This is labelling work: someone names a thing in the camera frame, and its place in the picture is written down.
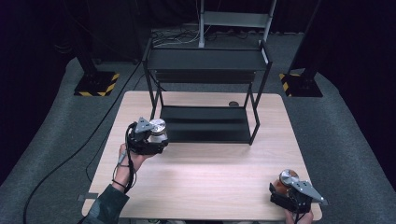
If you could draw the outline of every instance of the wire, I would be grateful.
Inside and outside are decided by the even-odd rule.
[[[196,34],[192,30],[186,30],[186,31],[180,31],[177,32],[176,35],[165,35],[164,33],[175,33],[176,31],[156,31],[152,33],[153,41],[152,43],[155,44],[155,47],[158,47],[160,45],[166,45],[166,44],[183,44],[185,42],[181,41],[184,38],[192,37],[194,39],[196,37]],[[165,43],[166,41],[178,41],[177,43]]]
[[[199,21],[198,0],[195,0],[195,9],[196,9],[196,12],[197,12],[197,19]],[[200,28],[198,28],[198,32],[197,32],[196,36],[190,41],[182,42],[178,38],[176,38],[176,40],[178,41],[177,43],[163,43],[163,44],[155,45],[154,47],[159,47],[159,46],[164,46],[164,45],[173,45],[173,44],[188,44],[188,43],[197,41],[197,40],[199,40],[199,38],[198,38],[199,37],[199,33],[200,33],[199,31],[200,31]]]
[[[102,125],[102,123],[105,121],[105,118],[107,117],[107,115],[110,113],[111,109],[113,108],[113,106],[116,104],[116,102],[119,100],[125,86],[127,85],[127,83],[129,82],[129,80],[131,80],[132,76],[134,75],[134,73],[136,72],[137,68],[139,67],[141,63],[139,63],[136,68],[134,69],[134,71],[132,72],[132,74],[129,76],[129,78],[125,81],[124,85],[122,86],[122,89],[120,90],[119,94],[116,97],[116,100],[114,101],[114,103],[111,105],[111,107],[107,110],[106,114],[104,115],[104,117],[102,118],[102,120],[99,122],[99,124],[96,126],[96,128],[93,130],[93,132],[91,133],[91,135],[88,137],[88,139],[84,142],[84,144],[82,144],[82,146],[76,151],[74,152],[71,156],[69,156],[65,161],[61,162],[58,166],[56,166],[53,170],[51,170],[47,175],[45,175],[39,182],[38,184],[35,186],[35,188],[33,189],[33,191],[31,192],[31,194],[29,195],[25,206],[23,208],[23,223],[26,224],[27,223],[27,209],[29,207],[29,203],[32,200],[33,196],[35,195],[35,192],[38,190],[38,188],[40,188],[40,186],[53,174],[55,173],[59,168],[61,168],[63,165],[65,165],[68,161],[70,161],[71,159],[73,159],[85,146],[87,146],[87,144],[90,142],[90,140],[93,138],[93,136],[96,134],[96,132],[99,130],[99,127]]]
[[[95,153],[95,155],[93,156],[93,158],[92,158],[92,160],[90,161],[90,163],[85,167],[85,174],[87,175],[88,180],[90,180],[90,182],[92,182],[92,180],[91,180],[90,176],[88,175],[88,167],[90,167],[90,165],[92,164],[93,160],[96,158],[96,156],[98,155],[100,149],[102,148],[103,144],[104,144],[105,141],[107,140],[108,135],[110,134],[110,130],[111,130],[111,128],[108,129],[107,134],[106,134],[106,137],[103,139],[101,145],[99,146],[98,150],[96,151],[96,153]]]
[[[151,73],[149,74],[149,76],[150,76],[151,79],[153,80],[154,85],[157,87],[157,89],[158,89],[158,88],[161,88],[162,91],[166,91],[166,89],[164,89],[162,86],[159,85],[158,81],[155,80],[154,76],[153,76]]]
[[[65,2],[64,0],[63,0],[63,2],[64,2],[63,7],[64,7],[65,10],[67,11],[67,14],[68,14],[68,16],[70,17],[70,19],[71,19],[75,24],[77,24],[79,27],[81,27],[85,32],[87,32],[91,37],[95,38],[97,41],[99,41],[101,44],[103,44],[106,48],[108,48],[108,49],[110,49],[111,51],[113,51],[113,52],[119,54],[121,57],[125,57],[125,58],[131,59],[131,60],[135,60],[135,58],[133,58],[133,57],[131,57],[131,56],[129,56],[129,55],[123,54],[123,53],[117,51],[116,49],[113,49],[111,46],[109,46],[109,45],[108,45],[105,41],[103,41],[101,38],[99,38],[99,37],[97,37],[96,35],[94,35],[87,27],[85,27],[83,24],[81,24],[78,20],[76,20],[76,19],[73,17],[73,15],[72,15],[72,14],[70,13],[70,11],[69,11],[69,8],[67,7],[66,2]]]
[[[300,220],[300,219],[298,218],[298,216],[299,216],[299,213],[296,213],[296,218],[294,219],[294,224],[297,224],[298,221]]]
[[[70,53],[73,50],[70,47],[70,44],[67,39],[63,39],[62,42],[59,44],[53,44],[53,47],[55,48],[56,51],[62,54]]]
[[[143,74],[142,76],[140,76],[140,78],[136,81],[136,84],[134,84],[134,88],[132,89],[132,91],[134,91],[134,89],[136,89],[137,85],[138,85],[139,82],[140,82],[140,79],[142,79],[142,77],[143,77],[144,75],[145,75],[145,74]]]
[[[239,39],[247,39],[249,33],[245,33],[244,35],[239,35],[238,33],[232,31],[231,33],[225,34],[225,35],[218,35],[217,33],[213,33],[212,35],[209,35],[205,38],[207,41],[214,41],[217,38],[226,38],[226,37],[236,37]]]
[[[117,182],[117,181],[115,181],[115,178],[116,178],[116,171],[119,169],[119,166],[118,165],[116,165],[116,167],[114,167],[114,170],[113,170],[113,182],[116,182],[117,184],[120,184],[119,182]],[[132,185],[131,185],[131,188],[133,188],[134,187],[134,184],[136,184],[136,181],[137,181],[137,172],[134,172],[134,174],[132,175],[132,180],[133,180],[133,183],[132,183]]]
[[[306,214],[306,213],[304,213],[302,216],[300,216],[300,217],[297,219],[297,222],[299,222],[299,221],[301,220],[301,218],[303,218],[303,217],[305,216],[305,214]]]
[[[218,8],[216,9],[217,12],[220,10],[220,5],[221,5],[221,0],[219,0]],[[204,38],[206,33],[209,31],[210,27],[212,27],[212,25],[209,25],[209,27],[207,27],[206,31],[204,32]]]
[[[128,135],[129,135],[129,131],[132,130],[132,132],[134,132],[135,128],[136,128],[137,123],[134,122],[133,124],[129,125],[128,128],[126,129],[125,132],[125,150],[126,150],[126,154],[127,154],[127,158],[128,158],[128,168],[129,168],[129,181],[124,189],[124,193],[127,193],[136,183],[137,181],[137,175],[136,175],[136,170],[134,169],[134,162],[131,159],[131,153],[130,153],[130,149],[128,146]]]

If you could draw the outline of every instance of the wooden table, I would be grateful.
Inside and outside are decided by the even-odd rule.
[[[244,103],[245,93],[163,93],[167,105]],[[156,118],[160,116],[160,105]],[[146,91],[128,91],[120,105],[90,192],[101,193],[111,182],[126,128],[140,117],[149,119],[152,106]],[[258,108],[262,123],[248,144],[171,143],[163,154],[145,161],[131,197],[120,216],[182,220],[284,220],[283,209],[270,202],[269,183],[293,169],[309,180],[304,160],[282,99],[263,94]],[[87,215],[93,200],[86,200]],[[317,203],[315,220],[321,219]]]

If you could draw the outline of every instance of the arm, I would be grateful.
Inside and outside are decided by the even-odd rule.
[[[125,149],[125,144],[122,144],[119,155]],[[147,158],[152,157],[152,155],[143,156],[136,155],[133,152],[130,153],[136,171]],[[114,177],[115,182],[108,185],[105,191],[95,200],[90,212],[83,219],[82,223],[118,223],[120,212],[129,200],[129,197],[123,193],[124,186],[126,186],[130,177],[129,167],[127,167],[127,156],[123,158],[121,165],[118,167],[116,176]]]

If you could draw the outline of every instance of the hand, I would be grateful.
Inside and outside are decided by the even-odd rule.
[[[119,150],[119,157],[120,157],[121,153],[123,151],[125,151],[125,150],[126,150],[126,146],[125,146],[125,144],[122,144],[120,146],[120,150]],[[134,154],[133,152],[130,152],[130,155],[131,155],[131,160],[134,163],[134,170],[136,172],[139,170],[139,168],[142,166],[142,163],[147,158],[150,158],[150,157],[154,156],[154,155],[137,155],[137,154]],[[129,177],[130,177],[130,175],[129,175],[129,167],[127,167],[127,165],[128,165],[128,155],[125,155],[124,159],[121,162],[121,165],[122,166],[119,166],[118,169],[117,169],[117,173],[116,173],[116,176],[114,177],[114,180],[116,180],[117,182],[119,182],[123,186],[126,186],[128,184]],[[124,192],[124,188],[121,185],[113,182],[112,186],[115,189],[118,189],[119,191]]]
[[[286,217],[286,224],[294,224],[293,213],[288,209],[285,209],[285,217]],[[298,221],[299,224],[311,224],[314,220],[314,214],[312,210],[309,213],[305,213],[305,215]]]

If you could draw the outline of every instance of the metal frame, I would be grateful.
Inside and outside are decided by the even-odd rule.
[[[150,95],[150,99],[151,99],[151,103],[152,103],[152,111],[151,111],[151,116],[150,116],[151,119],[153,119],[154,116],[155,116],[155,111],[156,111],[157,104],[158,104],[159,100],[161,102],[162,108],[168,107],[168,105],[166,105],[164,103],[163,94],[162,94],[162,88],[161,88],[161,82],[156,80],[155,77],[153,76],[153,74],[151,74],[151,71],[149,70],[149,55],[150,55],[152,50],[161,50],[161,49],[155,49],[153,47],[152,40],[150,39],[150,41],[148,42],[147,48],[145,50],[142,63],[143,63],[143,66],[144,66],[146,80],[147,80],[147,83],[148,83],[148,91],[149,91],[149,95]],[[249,83],[247,83],[247,82],[241,83],[241,84],[248,84],[247,96],[246,96],[246,100],[244,102],[244,105],[243,106],[230,106],[230,107],[228,107],[230,110],[243,108],[245,110],[245,113],[246,113],[246,107],[248,105],[248,99],[250,98],[250,102],[251,102],[252,108],[253,108],[254,119],[256,120],[256,126],[254,128],[253,133],[250,133],[250,130],[249,130],[248,124],[247,124],[247,131],[248,131],[248,134],[249,134],[249,139],[241,140],[239,142],[239,143],[249,143],[250,145],[253,143],[254,138],[256,136],[256,133],[259,130],[259,127],[260,127],[260,119],[259,119],[259,116],[258,116],[257,107],[258,107],[259,101],[260,101],[261,96],[262,96],[262,91],[263,91],[266,79],[268,78],[268,75],[269,75],[269,72],[270,72],[271,66],[272,66],[272,58],[271,58],[271,56],[268,53],[268,48],[266,47],[266,44],[265,44],[264,41],[260,42],[260,45],[259,45],[258,49],[252,49],[252,50],[259,50],[261,52],[261,54],[262,54],[262,57],[264,58],[265,63],[266,63],[265,71],[264,71],[264,74],[263,74],[263,77],[262,77],[262,82],[260,84],[259,91],[258,91],[258,93],[256,95],[256,98],[254,98],[253,91],[252,91],[252,81],[249,82]],[[150,80],[151,78],[155,81],[155,84],[157,86],[157,90],[156,90],[156,94],[155,95],[154,95],[153,87],[152,87],[151,80]],[[197,82],[191,82],[191,83],[223,83],[223,82],[220,82],[218,80],[216,80],[214,82],[211,82],[210,80],[208,80],[208,81],[197,81]],[[191,107],[191,106],[172,106],[172,107],[173,108],[185,109],[186,107]],[[219,108],[224,108],[224,106],[219,106],[219,107],[217,107],[217,106],[208,106],[208,107],[205,107],[205,109],[207,109],[207,110],[212,110],[212,109],[216,110],[216,109],[219,109]],[[230,140],[220,141],[220,142],[235,143],[235,141],[232,141],[231,139]]]
[[[206,24],[264,28],[262,40],[267,41],[272,19],[274,17],[275,7],[276,0],[273,0],[270,10],[267,14],[205,11],[205,0],[201,0],[201,11],[199,18],[200,37],[198,47],[205,47],[204,27]]]

